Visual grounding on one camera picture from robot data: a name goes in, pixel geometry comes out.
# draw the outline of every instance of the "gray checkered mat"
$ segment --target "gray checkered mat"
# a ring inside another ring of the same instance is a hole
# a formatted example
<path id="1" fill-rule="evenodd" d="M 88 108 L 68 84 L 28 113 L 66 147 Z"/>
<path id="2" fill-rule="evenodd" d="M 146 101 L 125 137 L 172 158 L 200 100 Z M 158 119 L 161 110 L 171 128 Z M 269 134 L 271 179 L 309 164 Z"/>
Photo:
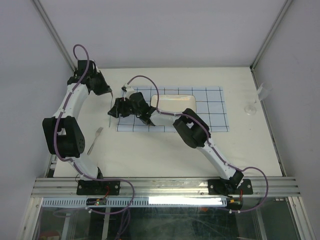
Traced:
<path id="1" fill-rule="evenodd" d="M 141 92 L 150 105 L 157 91 L 153 86 L 133 86 Z M 210 132 L 229 132 L 227 108 L 224 90 L 219 86 L 159 86 L 160 95 L 193 95 L 196 101 L 196 113 L 209 126 Z M 120 117 L 116 130 L 118 132 L 168 132 L 176 133 L 173 126 L 146 126 L 134 115 Z"/>

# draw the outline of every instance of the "fork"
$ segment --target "fork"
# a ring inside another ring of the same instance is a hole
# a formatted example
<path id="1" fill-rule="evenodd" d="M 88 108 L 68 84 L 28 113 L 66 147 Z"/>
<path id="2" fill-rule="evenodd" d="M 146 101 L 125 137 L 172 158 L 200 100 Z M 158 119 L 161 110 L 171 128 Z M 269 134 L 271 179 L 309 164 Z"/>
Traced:
<path id="1" fill-rule="evenodd" d="M 95 132 L 95 138 L 94 138 L 94 140 L 93 140 L 93 143 L 92 143 L 92 145 L 91 145 L 91 147 L 90 147 L 90 149 L 89 149 L 89 151 L 88 151 L 88 155 L 90 155 L 90 153 L 92 152 L 92 149 L 94 148 L 94 145 L 95 145 L 95 143 L 96 143 L 96 140 L 97 140 L 97 138 L 99 137 L 99 135 L 100 135 L 100 133 L 102 132 L 102 130 L 103 130 L 104 128 L 101 126 L 101 127 L 99 127 L 98 128 L 98 130 Z"/>

